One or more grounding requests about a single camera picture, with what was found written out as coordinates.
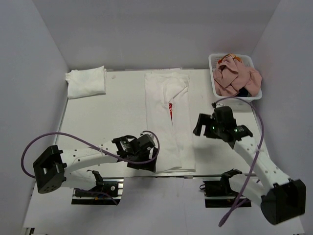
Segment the blue t-shirt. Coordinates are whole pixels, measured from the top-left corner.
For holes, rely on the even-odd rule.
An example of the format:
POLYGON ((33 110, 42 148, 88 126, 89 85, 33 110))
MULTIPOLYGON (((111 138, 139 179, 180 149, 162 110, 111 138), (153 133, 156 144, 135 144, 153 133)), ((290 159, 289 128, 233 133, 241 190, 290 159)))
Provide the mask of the blue t-shirt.
POLYGON ((237 97, 249 97, 249 92, 246 88, 241 88, 239 90, 239 93, 237 94, 237 97))

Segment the white red-print t-shirt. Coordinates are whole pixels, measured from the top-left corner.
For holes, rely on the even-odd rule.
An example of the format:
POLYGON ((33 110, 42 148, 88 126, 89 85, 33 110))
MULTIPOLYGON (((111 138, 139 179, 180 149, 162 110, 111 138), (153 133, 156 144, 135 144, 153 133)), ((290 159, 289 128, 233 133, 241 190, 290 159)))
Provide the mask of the white red-print t-shirt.
POLYGON ((157 173, 196 170, 189 81, 189 75, 178 72, 145 74, 147 129, 154 132, 160 142, 157 173))

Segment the pink t-shirt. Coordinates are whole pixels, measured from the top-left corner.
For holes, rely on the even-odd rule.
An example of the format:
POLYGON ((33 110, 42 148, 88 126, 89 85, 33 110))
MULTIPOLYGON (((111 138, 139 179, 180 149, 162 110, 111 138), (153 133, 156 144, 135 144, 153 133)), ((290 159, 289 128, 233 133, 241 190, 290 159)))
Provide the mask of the pink t-shirt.
POLYGON ((256 97, 261 90, 260 73, 255 68, 246 66, 235 54, 227 54, 216 62, 213 79, 219 96, 237 96, 244 87, 250 97, 256 97))

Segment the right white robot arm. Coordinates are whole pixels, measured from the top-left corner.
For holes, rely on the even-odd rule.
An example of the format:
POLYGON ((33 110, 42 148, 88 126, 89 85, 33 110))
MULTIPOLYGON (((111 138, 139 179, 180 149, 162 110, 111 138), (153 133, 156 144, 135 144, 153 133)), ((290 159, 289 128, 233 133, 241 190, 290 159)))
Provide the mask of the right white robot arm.
POLYGON ((301 216, 306 209, 306 186, 293 180, 270 159, 252 132, 238 125, 230 107, 218 107, 211 115, 199 114, 193 134, 226 142, 250 166, 259 182, 250 180, 240 170, 231 169, 219 181, 205 181, 208 197, 234 196, 231 209, 253 202, 260 207, 265 219, 272 225, 301 216))

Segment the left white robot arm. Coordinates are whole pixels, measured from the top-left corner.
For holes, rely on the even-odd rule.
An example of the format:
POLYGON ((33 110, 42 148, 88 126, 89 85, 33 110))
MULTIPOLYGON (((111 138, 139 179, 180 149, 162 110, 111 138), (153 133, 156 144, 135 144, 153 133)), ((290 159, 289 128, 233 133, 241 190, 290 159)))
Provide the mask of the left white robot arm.
POLYGON ((80 142, 87 148, 61 150, 52 145, 33 163, 40 194, 73 188, 92 195, 109 196, 101 174, 91 169, 95 165, 125 162, 128 168, 156 171, 160 142, 151 131, 144 131, 139 137, 121 136, 100 145, 85 140, 80 142))

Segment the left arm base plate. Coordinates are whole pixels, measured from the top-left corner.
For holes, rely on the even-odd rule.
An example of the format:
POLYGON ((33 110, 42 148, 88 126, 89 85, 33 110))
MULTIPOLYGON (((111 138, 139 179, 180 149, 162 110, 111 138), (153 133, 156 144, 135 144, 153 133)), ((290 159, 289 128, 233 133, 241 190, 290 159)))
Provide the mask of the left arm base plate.
POLYGON ((123 193, 124 179, 103 179, 100 185, 89 190, 74 189, 72 205, 117 206, 123 193))

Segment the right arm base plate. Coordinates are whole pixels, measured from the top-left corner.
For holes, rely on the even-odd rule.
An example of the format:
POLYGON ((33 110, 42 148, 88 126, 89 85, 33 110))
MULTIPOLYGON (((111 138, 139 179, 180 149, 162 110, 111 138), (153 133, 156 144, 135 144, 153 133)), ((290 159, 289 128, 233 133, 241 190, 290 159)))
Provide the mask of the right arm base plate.
POLYGON ((233 190, 228 190, 222 185, 220 180, 205 180, 199 186, 204 192, 204 202, 206 208, 231 208, 238 195, 233 190))

